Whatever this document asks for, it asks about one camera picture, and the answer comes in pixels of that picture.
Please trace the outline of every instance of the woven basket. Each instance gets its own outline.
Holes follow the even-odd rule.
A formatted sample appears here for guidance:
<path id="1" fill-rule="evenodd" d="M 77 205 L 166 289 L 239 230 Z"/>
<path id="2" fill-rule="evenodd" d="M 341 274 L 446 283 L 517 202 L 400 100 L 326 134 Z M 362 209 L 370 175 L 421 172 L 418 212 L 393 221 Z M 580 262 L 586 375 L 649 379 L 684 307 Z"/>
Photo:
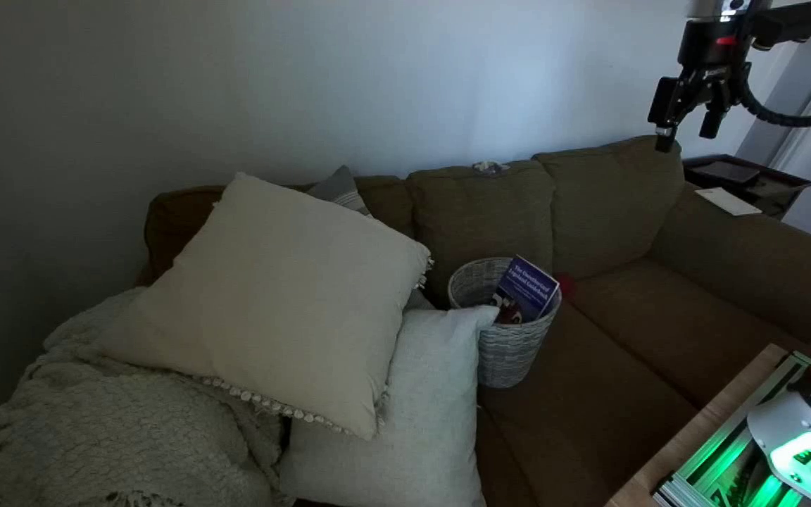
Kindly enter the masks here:
<path id="1" fill-rule="evenodd" d="M 453 307 L 493 305 L 493 289 L 508 274 L 509 257 L 490 257 L 463 265 L 449 282 L 449 298 Z M 550 324 L 562 307 L 559 293 L 550 312 L 522 324 L 493 324 L 481 328 L 481 367 L 479 382 L 493 389 L 518 386 L 539 358 L 539 348 L 550 333 Z"/>

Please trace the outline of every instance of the magazine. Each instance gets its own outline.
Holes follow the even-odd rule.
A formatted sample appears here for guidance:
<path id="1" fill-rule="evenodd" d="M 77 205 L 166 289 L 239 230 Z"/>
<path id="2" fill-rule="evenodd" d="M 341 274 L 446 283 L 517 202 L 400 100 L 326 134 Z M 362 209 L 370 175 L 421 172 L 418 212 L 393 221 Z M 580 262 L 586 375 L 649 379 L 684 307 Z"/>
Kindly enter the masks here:
<path id="1" fill-rule="evenodd" d="M 497 283 L 497 305 L 502 307 L 498 324 L 536 321 L 546 316 L 562 293 L 552 274 L 531 262 L 526 257 L 514 257 L 509 268 Z"/>

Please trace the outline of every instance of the knit blanket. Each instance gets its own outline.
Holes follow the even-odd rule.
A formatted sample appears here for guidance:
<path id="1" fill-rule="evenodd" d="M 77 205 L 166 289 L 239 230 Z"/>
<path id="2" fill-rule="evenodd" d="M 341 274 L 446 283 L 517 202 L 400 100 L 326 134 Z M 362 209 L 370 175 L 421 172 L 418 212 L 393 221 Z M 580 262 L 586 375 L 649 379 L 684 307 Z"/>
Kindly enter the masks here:
<path id="1" fill-rule="evenodd" d="M 0 505 L 287 505 L 273 413 L 91 352 L 132 298 L 66 321 L 0 406 Z"/>

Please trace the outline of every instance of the cream pillow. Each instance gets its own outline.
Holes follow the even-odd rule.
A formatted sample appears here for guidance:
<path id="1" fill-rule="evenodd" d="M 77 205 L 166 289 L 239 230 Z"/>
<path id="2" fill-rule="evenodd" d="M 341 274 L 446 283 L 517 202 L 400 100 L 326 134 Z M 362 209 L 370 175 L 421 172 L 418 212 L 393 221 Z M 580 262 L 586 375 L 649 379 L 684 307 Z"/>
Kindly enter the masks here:
<path id="1" fill-rule="evenodd" d="M 429 247 L 373 216 L 236 175 L 100 348 L 373 437 L 426 265 Z"/>
<path id="2" fill-rule="evenodd" d="M 350 507 L 479 507 L 477 369 L 493 307 L 412 309 L 376 440 L 293 424 L 286 492 Z"/>

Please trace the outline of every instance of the cable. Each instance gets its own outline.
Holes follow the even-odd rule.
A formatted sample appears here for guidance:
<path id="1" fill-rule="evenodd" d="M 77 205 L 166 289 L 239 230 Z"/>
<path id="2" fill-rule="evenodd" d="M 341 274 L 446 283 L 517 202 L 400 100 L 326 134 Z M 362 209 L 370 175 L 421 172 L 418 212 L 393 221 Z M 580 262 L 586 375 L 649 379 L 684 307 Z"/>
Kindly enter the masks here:
<path id="1" fill-rule="evenodd" d="M 764 106 L 750 88 L 750 62 L 738 74 L 740 105 L 760 121 L 781 123 L 781 126 L 811 126 L 811 116 L 785 116 Z"/>

